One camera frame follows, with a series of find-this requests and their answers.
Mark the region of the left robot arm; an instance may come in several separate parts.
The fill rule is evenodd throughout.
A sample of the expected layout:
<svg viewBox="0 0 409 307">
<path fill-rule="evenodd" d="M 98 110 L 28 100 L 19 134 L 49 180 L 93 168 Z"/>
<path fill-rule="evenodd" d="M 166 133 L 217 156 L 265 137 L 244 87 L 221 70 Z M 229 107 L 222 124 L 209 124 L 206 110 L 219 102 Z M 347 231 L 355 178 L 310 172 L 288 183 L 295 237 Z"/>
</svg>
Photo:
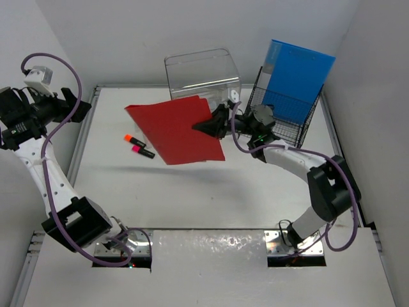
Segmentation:
<svg viewBox="0 0 409 307">
<path fill-rule="evenodd" d="M 89 246 L 113 227 L 110 218 L 95 202 L 79 196 L 59 166 L 53 146 L 46 139 L 50 122 L 83 121 L 91 106 L 78 100 L 68 88 L 63 98 L 47 96 L 34 88 L 28 93 L 6 87 L 1 90 L 1 122 L 6 126 L 1 149 L 11 150 L 25 165 L 43 197 L 48 218 L 42 223 L 47 235 L 70 251 L 74 241 Z"/>
</svg>

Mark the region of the blue folder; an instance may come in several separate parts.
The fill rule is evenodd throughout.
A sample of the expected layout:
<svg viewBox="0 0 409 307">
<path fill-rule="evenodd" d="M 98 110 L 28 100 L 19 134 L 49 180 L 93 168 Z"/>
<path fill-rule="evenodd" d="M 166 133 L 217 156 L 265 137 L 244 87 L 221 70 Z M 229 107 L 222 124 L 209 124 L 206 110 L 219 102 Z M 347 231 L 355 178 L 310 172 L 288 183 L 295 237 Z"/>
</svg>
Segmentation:
<svg viewBox="0 0 409 307">
<path fill-rule="evenodd" d="M 262 85 L 312 104 L 335 60 L 328 54 L 272 40 L 262 68 Z"/>
</svg>

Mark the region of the red folder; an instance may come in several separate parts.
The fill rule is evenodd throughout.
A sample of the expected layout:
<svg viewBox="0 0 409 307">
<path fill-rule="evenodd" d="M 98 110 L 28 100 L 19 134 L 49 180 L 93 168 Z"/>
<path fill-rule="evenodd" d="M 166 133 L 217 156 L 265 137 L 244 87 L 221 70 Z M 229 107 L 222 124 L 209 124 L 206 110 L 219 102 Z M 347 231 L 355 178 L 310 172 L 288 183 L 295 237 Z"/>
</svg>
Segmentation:
<svg viewBox="0 0 409 307">
<path fill-rule="evenodd" d="M 125 110 L 167 165 L 225 160 L 218 139 L 193 129 L 212 117 L 205 98 L 129 105 Z"/>
</svg>

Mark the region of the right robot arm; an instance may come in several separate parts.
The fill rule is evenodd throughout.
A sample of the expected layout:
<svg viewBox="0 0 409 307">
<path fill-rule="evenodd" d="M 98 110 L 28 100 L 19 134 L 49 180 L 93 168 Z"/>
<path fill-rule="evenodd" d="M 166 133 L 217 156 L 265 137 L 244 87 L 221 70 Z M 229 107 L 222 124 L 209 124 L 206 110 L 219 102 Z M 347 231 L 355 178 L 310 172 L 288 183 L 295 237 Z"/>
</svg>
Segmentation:
<svg viewBox="0 0 409 307">
<path fill-rule="evenodd" d="M 248 115 L 237 114 L 238 107 L 233 102 L 221 104 L 209 120 L 196 123 L 192 128 L 217 139 L 222 139 L 230 132 L 235 143 L 238 142 L 239 134 L 247 134 L 251 137 L 247 148 L 237 145 L 239 151 L 289 171 L 307 183 L 311 205 L 286 229 L 285 240 L 291 247 L 296 249 L 320 228 L 330 230 L 336 219 L 350 210 L 353 218 L 350 239 L 340 248 L 327 245 L 335 252 L 349 248 L 359 227 L 357 203 L 361 194 L 345 159 L 339 155 L 328 157 L 323 153 L 287 144 L 274 134 L 274 113 L 266 105 L 256 106 Z"/>
</svg>

